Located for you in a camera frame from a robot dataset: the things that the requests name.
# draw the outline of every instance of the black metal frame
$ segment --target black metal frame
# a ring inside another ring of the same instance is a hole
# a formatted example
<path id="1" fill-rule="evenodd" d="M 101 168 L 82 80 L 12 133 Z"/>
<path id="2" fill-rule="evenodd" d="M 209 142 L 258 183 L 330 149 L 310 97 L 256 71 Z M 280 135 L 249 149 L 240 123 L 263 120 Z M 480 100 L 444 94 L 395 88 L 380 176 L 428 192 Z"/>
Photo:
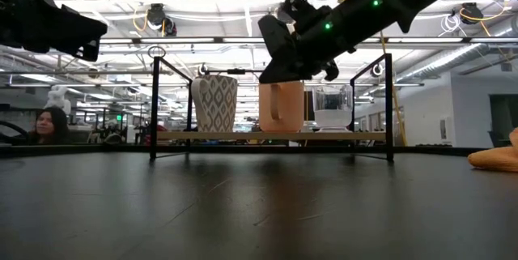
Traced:
<path id="1" fill-rule="evenodd" d="M 386 120 L 386 135 L 385 140 L 386 144 L 384 149 L 384 152 L 386 154 L 386 160 L 388 162 L 393 162 L 394 159 L 394 146 L 393 146 L 393 125 L 392 125 L 392 108 L 393 108 L 393 102 L 392 102 L 392 75 L 393 75 L 393 64 L 392 64 L 392 54 L 386 53 L 376 59 L 372 64 L 365 67 L 363 70 L 361 70 L 351 81 L 350 85 L 352 86 L 353 91 L 353 97 L 355 96 L 355 81 L 362 76 L 363 74 L 367 73 L 371 70 L 372 67 L 378 65 L 380 62 L 385 60 L 385 95 L 386 97 L 390 97 L 389 99 L 385 99 L 385 120 Z M 153 59 L 153 96 L 151 98 L 151 147 L 150 147 L 150 162 L 153 163 L 155 160 L 159 157 L 157 157 L 157 150 L 158 150 L 158 134 L 157 134 L 157 125 L 158 125 L 158 103 L 159 103 L 159 75 L 160 75 L 160 63 L 163 63 L 165 66 L 167 66 L 169 69 L 177 73 L 179 76 L 181 76 L 183 79 L 185 79 L 189 84 L 189 98 L 188 98 L 188 107 L 187 107 L 187 130 L 191 131 L 192 126 L 192 119 L 193 119 L 193 96 L 191 92 L 191 86 L 193 83 L 193 80 L 186 76 L 184 73 L 179 71 L 177 68 L 175 68 L 172 64 L 170 64 L 168 61 L 166 61 L 162 57 L 154 57 Z M 210 70 L 209 72 L 220 72 L 220 73 L 227 73 L 226 70 Z M 355 132 L 355 107 L 353 103 L 353 113 L 352 113 L 352 123 L 350 130 L 352 132 Z M 265 152 L 264 147 L 243 147 L 240 149 L 240 151 L 244 152 L 254 152 L 260 149 L 259 152 Z M 190 140 L 187 140 L 186 148 L 174 148 L 170 147 L 167 148 L 168 150 L 181 150 L 181 151 L 199 151 L 196 147 L 191 147 Z M 308 148 L 304 147 L 302 149 L 306 149 L 305 151 L 299 151 L 297 152 L 308 152 Z M 353 147 L 349 150 L 344 150 L 344 147 L 315 147 L 315 151 L 324 151 L 324 152 L 355 152 L 359 151 L 358 149 L 355 149 L 354 144 Z M 207 150 L 215 151 L 216 147 L 208 147 Z"/>

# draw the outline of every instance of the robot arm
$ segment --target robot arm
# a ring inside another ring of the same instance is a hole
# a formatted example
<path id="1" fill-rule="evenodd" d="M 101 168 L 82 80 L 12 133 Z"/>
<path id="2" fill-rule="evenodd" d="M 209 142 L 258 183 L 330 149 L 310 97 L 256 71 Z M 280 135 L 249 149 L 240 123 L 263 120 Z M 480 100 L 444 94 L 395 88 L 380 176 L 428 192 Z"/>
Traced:
<path id="1" fill-rule="evenodd" d="M 272 61 L 259 78 L 260 83 L 311 79 L 321 70 L 327 80 L 338 76 L 333 59 L 355 51 L 355 46 L 397 22 L 403 32 L 410 30 L 415 16 L 437 0 L 345 0 L 331 9 L 315 9 L 306 0 L 285 0 L 283 10 L 295 20 L 295 32 L 267 15 L 259 20 Z"/>

